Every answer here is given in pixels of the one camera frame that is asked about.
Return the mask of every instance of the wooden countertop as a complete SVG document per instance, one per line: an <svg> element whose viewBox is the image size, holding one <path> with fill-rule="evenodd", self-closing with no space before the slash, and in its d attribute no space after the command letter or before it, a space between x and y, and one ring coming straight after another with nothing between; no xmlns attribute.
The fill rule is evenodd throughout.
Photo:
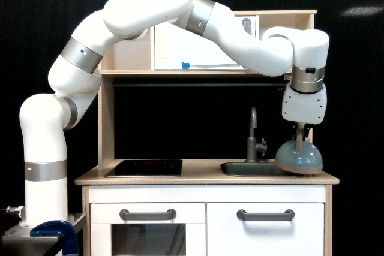
<svg viewBox="0 0 384 256"><path fill-rule="evenodd" d="M77 185L204 185L204 184L271 184L271 185L335 185L339 180L324 171L314 176L228 176L220 164L227 162L244 162L233 159L185 159L180 177L126 177L105 178L111 169L122 160L114 160L106 168L98 166L75 180Z"/></svg>

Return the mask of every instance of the white cabinet door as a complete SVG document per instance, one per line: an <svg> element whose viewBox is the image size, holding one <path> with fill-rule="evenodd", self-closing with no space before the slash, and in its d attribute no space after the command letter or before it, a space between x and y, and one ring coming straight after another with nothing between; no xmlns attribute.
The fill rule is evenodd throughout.
<svg viewBox="0 0 384 256"><path fill-rule="evenodd" d="M243 221L249 213L294 211L291 221ZM323 203L209 203L208 256L323 256Z"/></svg>

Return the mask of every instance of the oven door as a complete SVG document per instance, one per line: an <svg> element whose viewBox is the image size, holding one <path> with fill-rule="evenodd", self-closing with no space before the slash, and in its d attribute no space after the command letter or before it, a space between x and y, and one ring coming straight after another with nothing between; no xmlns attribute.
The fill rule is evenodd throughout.
<svg viewBox="0 0 384 256"><path fill-rule="evenodd" d="M205 235L205 203L91 204L92 256L203 256Z"/></svg>

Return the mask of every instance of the blue object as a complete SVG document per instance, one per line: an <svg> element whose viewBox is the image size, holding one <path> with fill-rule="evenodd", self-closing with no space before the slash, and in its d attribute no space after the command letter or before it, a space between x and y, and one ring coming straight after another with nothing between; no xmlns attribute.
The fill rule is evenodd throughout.
<svg viewBox="0 0 384 256"><path fill-rule="evenodd" d="M63 256L79 256L77 232L67 221L54 220L42 223L31 230L31 237L59 236L62 238Z"/></svg>
<svg viewBox="0 0 384 256"><path fill-rule="evenodd" d="M190 64L188 62L181 62L182 69L189 69Z"/></svg>
<svg viewBox="0 0 384 256"><path fill-rule="evenodd" d="M323 158L314 144L303 141L302 150L296 151L296 141L291 140L277 150L275 165L289 172L318 174L323 170Z"/></svg>

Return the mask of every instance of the gray handle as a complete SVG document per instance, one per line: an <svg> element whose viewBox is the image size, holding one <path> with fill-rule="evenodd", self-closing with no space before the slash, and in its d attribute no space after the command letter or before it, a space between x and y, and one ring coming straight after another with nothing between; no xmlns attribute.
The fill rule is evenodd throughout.
<svg viewBox="0 0 384 256"><path fill-rule="evenodd" d="M124 221L138 220L138 221L162 221L172 220L176 218L176 211L169 209L167 212L162 213L130 213L127 209L120 211L120 218Z"/></svg>
<svg viewBox="0 0 384 256"><path fill-rule="evenodd" d="M291 221L295 213L290 209L284 213L247 213L245 210L239 210L237 217L243 221Z"/></svg>
<svg viewBox="0 0 384 256"><path fill-rule="evenodd" d="M244 27L246 33L251 35L251 20L249 18L244 18L242 20L242 26Z"/></svg>

